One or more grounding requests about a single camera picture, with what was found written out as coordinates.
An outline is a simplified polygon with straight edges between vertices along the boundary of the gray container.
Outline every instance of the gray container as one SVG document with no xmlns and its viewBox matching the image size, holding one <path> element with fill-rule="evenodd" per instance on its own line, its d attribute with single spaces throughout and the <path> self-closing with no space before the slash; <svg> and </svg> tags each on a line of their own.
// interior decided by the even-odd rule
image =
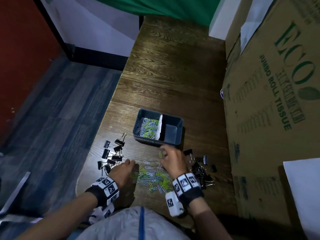
<svg viewBox="0 0 320 240">
<path fill-rule="evenodd" d="M 142 118 L 159 120 L 161 113 L 150 111 L 146 109 L 140 109 L 133 128 L 133 137 L 136 141 L 152 145 L 161 146 L 168 144 L 172 146 L 179 146 L 181 144 L 183 119 L 176 116 L 162 114 L 162 126 L 159 140 L 149 139 L 137 135 L 137 129 L 139 121 Z"/>
</svg>

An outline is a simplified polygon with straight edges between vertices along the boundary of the wood grain surface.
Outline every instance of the wood grain surface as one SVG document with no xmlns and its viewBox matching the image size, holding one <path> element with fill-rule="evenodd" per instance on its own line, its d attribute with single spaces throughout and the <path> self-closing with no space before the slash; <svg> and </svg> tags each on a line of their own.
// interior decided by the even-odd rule
<svg viewBox="0 0 320 240">
<path fill-rule="evenodd" d="M 216 214 L 238 215 L 223 100 L 220 89 L 226 68 L 224 41 L 208 36 L 208 27 L 165 16 L 146 16 L 128 58 L 114 96 L 104 115 L 89 155 L 78 178 L 76 193 L 84 192 L 101 177 L 97 161 L 106 140 L 127 133 L 124 158 L 157 168 L 159 149 L 134 140 L 132 131 L 139 109 L 148 109 L 183 119 L 183 149 L 195 157 L 207 155 L 207 172 L 215 186 L 204 190 Z M 217 172 L 213 173 L 210 165 Z M 132 206 L 145 206 L 170 217 L 165 195 L 147 194 L 148 187 L 136 185 Z M 191 218 L 174 218 L 190 227 Z"/>
</svg>

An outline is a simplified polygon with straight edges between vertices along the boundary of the black and white wristband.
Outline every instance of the black and white wristband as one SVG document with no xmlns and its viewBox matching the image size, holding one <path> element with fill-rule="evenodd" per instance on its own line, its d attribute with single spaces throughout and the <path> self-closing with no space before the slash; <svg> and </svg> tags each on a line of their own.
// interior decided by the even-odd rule
<svg viewBox="0 0 320 240">
<path fill-rule="evenodd" d="M 194 199 L 204 196 L 200 184 L 191 172 L 182 174 L 175 179 L 173 188 L 182 204 L 189 205 Z"/>
<path fill-rule="evenodd" d="M 105 203 L 108 206 L 119 197 L 117 184 L 110 177 L 99 178 L 86 190 L 86 192 L 94 194 L 98 199 L 97 207 L 103 206 Z"/>
</svg>

